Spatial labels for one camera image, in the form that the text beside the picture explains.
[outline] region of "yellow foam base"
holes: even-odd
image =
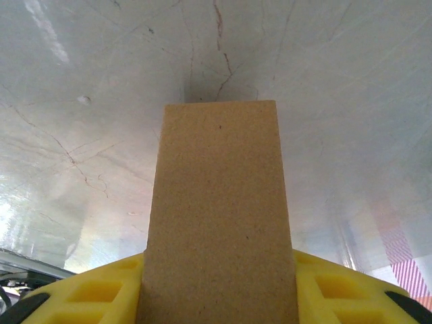
[[[416,324],[384,292],[402,288],[294,251],[300,324]],[[50,299],[23,324],[134,324],[144,257],[137,254],[35,290]]]

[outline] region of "pink striped pattern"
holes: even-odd
[[[432,310],[431,293],[413,258],[396,212],[388,201],[381,201],[373,207],[377,228],[396,280],[412,298]]]

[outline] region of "black object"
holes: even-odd
[[[385,292],[385,294],[420,324],[432,324],[432,313],[416,300],[397,292]]]
[[[9,298],[2,286],[0,286],[0,297],[5,302],[6,308],[12,307],[11,298]]]
[[[20,324],[29,317],[40,305],[46,302],[49,294],[40,294],[20,300],[0,316],[0,324]]]

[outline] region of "white ceiling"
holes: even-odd
[[[142,251],[164,105],[275,99],[294,247],[432,284],[432,1],[1,6],[0,247]]]

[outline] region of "tan cardboard piece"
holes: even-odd
[[[137,323],[298,323],[274,101],[165,108]]]

